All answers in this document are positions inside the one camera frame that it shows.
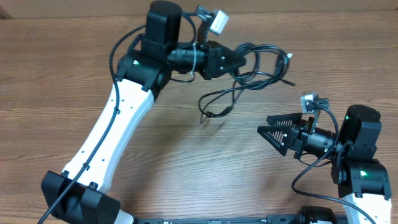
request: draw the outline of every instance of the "black bracket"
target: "black bracket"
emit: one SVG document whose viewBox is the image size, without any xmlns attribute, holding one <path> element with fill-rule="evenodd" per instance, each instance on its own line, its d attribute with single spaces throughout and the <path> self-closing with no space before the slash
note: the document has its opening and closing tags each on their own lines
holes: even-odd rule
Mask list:
<svg viewBox="0 0 398 224">
<path fill-rule="evenodd" d="M 310 134 L 315 131 L 316 126 L 318 125 L 319 116 L 321 115 L 321 109 L 316 108 L 316 106 L 322 106 L 324 108 L 329 109 L 329 99 L 318 99 L 316 98 L 313 101 L 307 101 L 305 103 L 308 111 L 313 111 L 315 119 L 312 121 Z"/>
<path fill-rule="evenodd" d="M 210 30 L 211 23 L 214 21 L 214 14 L 207 11 L 204 7 L 198 6 L 195 14 L 202 20 L 198 28 L 198 45 L 203 48 L 207 41 L 207 34 Z"/>
<path fill-rule="evenodd" d="M 45 175 L 42 191 L 49 207 L 72 181 L 66 175 L 51 171 Z M 73 224 L 114 223 L 120 211 L 120 202 L 95 190 L 96 186 L 96 183 L 91 183 L 89 187 L 75 183 L 51 215 Z"/>
<path fill-rule="evenodd" d="M 135 224 L 163 224 L 162 218 L 139 218 Z"/>
<path fill-rule="evenodd" d="M 295 215 L 268 215 L 267 224 L 295 224 Z"/>
</svg>

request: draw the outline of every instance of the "cable tie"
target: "cable tie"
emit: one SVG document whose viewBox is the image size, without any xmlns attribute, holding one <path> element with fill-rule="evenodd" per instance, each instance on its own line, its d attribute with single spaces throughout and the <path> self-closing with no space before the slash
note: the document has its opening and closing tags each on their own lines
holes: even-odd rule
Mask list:
<svg viewBox="0 0 398 224">
<path fill-rule="evenodd" d="M 195 71 L 195 67 L 197 65 L 197 44 L 193 43 L 192 47 L 193 47 L 193 66 L 190 72 L 191 75 L 193 75 L 193 72 Z"/>
<path fill-rule="evenodd" d="M 287 62 L 289 62 L 289 60 L 293 57 L 292 53 L 288 53 L 286 54 L 286 58 L 284 60 L 285 65 L 287 65 Z"/>
</svg>

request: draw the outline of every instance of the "black cable bundle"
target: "black cable bundle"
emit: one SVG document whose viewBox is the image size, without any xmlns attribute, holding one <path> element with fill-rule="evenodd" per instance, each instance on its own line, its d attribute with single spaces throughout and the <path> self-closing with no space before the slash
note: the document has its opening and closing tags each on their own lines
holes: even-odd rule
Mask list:
<svg viewBox="0 0 398 224">
<path fill-rule="evenodd" d="M 219 118 L 222 116 L 227 115 L 229 112 L 232 111 L 236 101 L 238 98 L 241 96 L 243 90 L 262 90 L 263 88 L 267 87 L 268 85 L 274 84 L 277 81 L 282 81 L 288 85 L 294 86 L 295 84 L 292 82 L 289 82 L 287 80 L 284 80 L 283 77 L 285 76 L 287 70 L 289 69 L 289 59 L 290 55 L 286 54 L 282 49 L 278 48 L 277 46 L 274 45 L 269 45 L 269 44 L 261 44 L 261 45 L 254 45 L 253 43 L 242 43 L 239 44 L 235 48 L 235 52 L 239 53 L 240 55 L 247 55 L 250 53 L 254 53 L 256 61 L 254 63 L 254 67 L 250 72 L 245 72 L 243 74 L 240 73 L 239 69 L 235 70 L 234 72 L 231 72 L 230 75 L 234 78 L 234 83 L 232 88 L 226 89 L 226 90 L 219 90 L 219 91 L 214 91 L 212 93 L 207 93 L 200 97 L 199 102 L 198 102 L 198 107 L 201 112 L 201 118 L 200 122 L 204 122 L 206 118 Z M 262 72 L 259 71 L 260 69 L 260 61 L 261 61 L 261 56 L 260 54 L 262 52 L 265 53 L 272 53 L 277 55 L 277 60 L 275 62 L 275 70 L 273 74 L 267 73 L 267 72 Z M 253 81 L 257 75 L 264 75 L 268 76 L 270 78 L 266 78 L 263 80 L 256 80 Z M 227 93 L 232 93 L 232 102 L 231 105 L 226 107 L 222 112 L 218 114 L 214 114 L 210 111 L 206 111 L 207 107 L 212 104 L 212 102 L 216 101 L 217 99 L 221 98 Z M 201 101 L 202 99 L 211 96 L 211 95 L 218 95 L 216 98 L 210 100 L 203 108 L 201 107 Z"/>
</svg>

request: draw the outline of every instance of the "wooden table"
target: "wooden table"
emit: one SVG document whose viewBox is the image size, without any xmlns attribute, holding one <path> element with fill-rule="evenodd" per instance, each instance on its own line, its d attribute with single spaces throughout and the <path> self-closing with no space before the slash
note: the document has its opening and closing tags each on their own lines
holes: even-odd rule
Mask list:
<svg viewBox="0 0 398 224">
<path fill-rule="evenodd" d="M 0 21 L 0 223 L 35 223 L 47 209 L 40 189 L 44 174 L 60 172 L 83 144 L 111 90 L 111 47 L 144 21 L 142 16 Z M 191 34 L 184 21 L 181 39 Z M 254 42 L 292 52 L 286 79 L 297 86 L 279 82 L 245 91 L 231 114 L 200 124 L 197 100 L 229 88 L 231 77 L 170 82 L 116 170 L 109 195 L 123 210 L 138 217 L 263 217 L 320 205 L 343 213 L 340 204 L 294 193 L 290 184 L 305 166 L 292 152 L 282 157 L 256 132 L 269 115 L 299 112 L 300 94 L 307 90 L 330 99 L 339 124 L 352 104 L 381 112 L 376 158 L 397 193 L 397 11 L 233 14 L 223 35 L 210 39 L 232 48 Z M 273 63 L 271 56 L 262 58 L 266 70 Z M 319 127 L 333 128 L 327 115 Z M 338 196 L 329 167 L 312 170 L 297 187 Z M 397 222 L 398 200 L 392 203 Z M 48 223 L 59 221 L 50 217 Z"/>
</svg>

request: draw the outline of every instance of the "black cable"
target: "black cable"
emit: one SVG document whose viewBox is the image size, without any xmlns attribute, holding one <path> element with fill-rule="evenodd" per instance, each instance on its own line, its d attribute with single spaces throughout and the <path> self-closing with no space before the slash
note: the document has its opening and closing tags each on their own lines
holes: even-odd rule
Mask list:
<svg viewBox="0 0 398 224">
<path fill-rule="evenodd" d="M 235 52 L 245 56 L 250 53 L 254 53 L 255 56 L 255 63 L 253 66 L 253 69 L 250 72 L 246 72 L 243 74 L 240 74 L 239 69 L 233 71 L 230 73 L 230 75 L 234 78 L 234 83 L 232 88 L 226 89 L 226 90 L 219 90 L 219 91 L 214 91 L 212 93 L 207 93 L 200 97 L 198 101 L 198 107 L 201 112 L 201 123 L 204 121 L 203 116 L 206 116 L 206 118 L 219 118 L 222 116 L 227 115 L 229 112 L 232 111 L 236 101 L 239 99 L 241 96 L 241 93 L 243 90 L 261 90 L 271 84 L 276 83 L 277 81 L 282 81 L 288 85 L 294 86 L 295 84 L 292 82 L 289 82 L 287 80 L 284 80 L 283 77 L 285 76 L 287 70 L 289 69 L 289 57 L 284 52 L 282 49 L 278 48 L 277 46 L 274 45 L 269 45 L 269 44 L 262 44 L 262 45 L 254 45 L 253 43 L 242 43 L 239 44 L 235 48 Z M 277 60 L 275 62 L 275 70 L 273 74 L 267 73 L 267 72 L 261 72 L 259 71 L 260 69 L 260 62 L 261 62 L 261 57 L 260 53 L 265 52 L 265 53 L 272 53 L 277 55 Z M 268 76 L 270 78 L 268 79 L 263 79 L 263 80 L 256 80 L 253 81 L 257 77 L 257 75 L 264 75 Z M 231 104 L 226 107 L 222 112 L 215 114 L 210 111 L 206 111 L 207 107 L 214 102 L 215 100 L 219 99 L 220 97 L 224 96 L 227 93 L 232 93 L 232 101 Z M 218 95 L 216 98 L 212 99 L 210 102 L 208 102 L 203 108 L 201 107 L 201 101 L 202 99 L 211 96 L 211 95 Z"/>
<path fill-rule="evenodd" d="M 38 224 L 41 224 L 44 222 L 44 220 L 51 214 L 51 212 L 54 210 L 54 208 L 61 202 L 61 200 L 64 198 L 64 196 L 66 196 L 66 194 L 69 192 L 69 190 L 73 187 L 73 185 L 77 182 L 77 180 L 80 178 L 80 176 L 82 175 L 82 173 L 87 169 L 88 164 L 91 162 L 91 160 L 93 159 L 95 153 L 97 152 L 97 150 L 100 148 L 102 142 L 105 140 L 106 135 L 109 133 L 109 130 L 112 127 L 112 124 L 116 118 L 116 115 L 119 113 L 119 99 L 120 99 L 120 95 L 119 95 L 119 87 L 118 87 L 118 82 L 116 80 L 116 75 L 114 73 L 113 70 L 113 55 L 116 51 L 116 49 L 119 47 L 120 43 L 123 42 L 126 38 L 128 38 L 130 35 L 132 35 L 133 33 L 141 30 L 142 28 L 144 28 L 145 25 L 141 25 L 138 28 L 135 28 L 134 30 L 128 32 L 126 35 L 124 35 L 113 47 L 111 54 L 109 56 L 109 70 L 111 72 L 111 76 L 112 76 L 112 81 L 114 84 L 114 89 L 116 92 L 116 105 L 114 107 L 114 111 L 112 114 L 112 118 L 109 121 L 108 127 L 106 127 L 104 134 L 101 136 L 101 139 L 98 141 L 97 145 L 95 146 L 95 148 L 93 149 L 93 151 L 91 152 L 90 156 L 87 158 L 86 162 L 83 164 L 83 166 L 81 167 L 79 173 L 77 173 L 77 175 L 75 176 L 75 178 L 73 178 L 73 180 L 70 182 L 70 184 L 65 188 L 65 190 L 63 190 L 63 192 L 58 196 L 58 198 L 54 201 L 53 204 L 51 204 L 51 206 L 49 207 L 49 209 L 43 214 L 42 218 L 37 222 Z"/>
<path fill-rule="evenodd" d="M 306 153 L 303 153 L 303 154 L 302 154 L 302 156 L 306 156 L 306 155 L 312 155 L 312 154 L 309 153 L 309 152 L 306 152 Z M 307 165 L 307 166 L 310 166 L 310 165 L 311 165 L 311 164 L 307 164 L 306 162 L 302 161 L 301 158 L 300 158 L 298 161 L 300 161 L 302 164 Z M 324 163 L 322 163 L 321 165 L 319 165 L 319 166 L 314 166 L 314 167 L 315 167 L 315 168 L 319 168 L 319 167 L 326 166 L 326 165 L 328 165 L 328 164 L 331 164 L 331 161 L 324 162 Z"/>
<path fill-rule="evenodd" d="M 191 82 L 193 82 L 195 80 L 195 78 L 196 78 L 195 73 L 192 73 L 192 78 L 190 80 L 178 80 L 178 79 L 175 79 L 175 78 L 171 78 L 170 81 L 175 81 L 175 82 L 178 82 L 178 83 L 191 83 Z"/>
<path fill-rule="evenodd" d="M 337 154 L 337 158 L 336 158 L 336 163 L 337 163 L 337 167 L 340 168 L 340 158 L 341 158 L 341 154 L 343 153 L 344 149 L 348 146 L 348 145 L 352 145 L 354 144 L 352 141 L 348 140 L 346 141 L 343 146 L 341 147 L 340 151 Z"/>
<path fill-rule="evenodd" d="M 329 157 L 331 155 L 331 153 L 334 151 L 334 148 L 338 142 L 338 124 L 337 124 L 337 120 L 335 118 L 335 116 L 333 115 L 333 113 L 325 107 L 319 106 L 319 105 L 315 105 L 316 108 L 319 108 L 321 110 L 326 111 L 331 119 L 333 120 L 333 124 L 335 125 L 335 129 L 336 129 L 336 138 L 333 141 L 333 144 L 330 146 L 329 150 L 327 153 L 325 153 L 323 156 L 321 156 L 321 158 L 319 158 L 318 160 L 316 160 L 313 164 L 311 164 L 309 167 L 307 167 L 305 170 L 303 170 L 292 182 L 292 189 L 294 192 L 300 194 L 300 195 L 305 195 L 305 196 L 309 196 L 309 197 L 315 197 L 315 198 L 319 198 L 319 199 L 325 199 L 325 200 L 331 200 L 333 202 L 338 202 L 338 203 L 342 203 L 343 205 L 347 205 L 357 211 L 359 211 L 360 213 L 362 213 L 372 224 L 376 224 L 376 222 L 362 209 L 360 209 L 359 207 L 357 207 L 356 205 L 346 202 L 344 200 L 340 200 L 338 198 L 334 198 L 334 197 L 329 197 L 329 196 L 325 196 L 325 195 L 318 195 L 318 194 L 313 194 L 313 193 L 308 193 L 308 192 L 304 192 L 301 190 L 297 190 L 295 188 L 295 184 L 297 183 L 297 181 L 304 175 L 306 174 L 310 169 L 312 169 L 312 167 L 315 167 L 320 161 L 322 161 L 323 159 Z"/>
</svg>

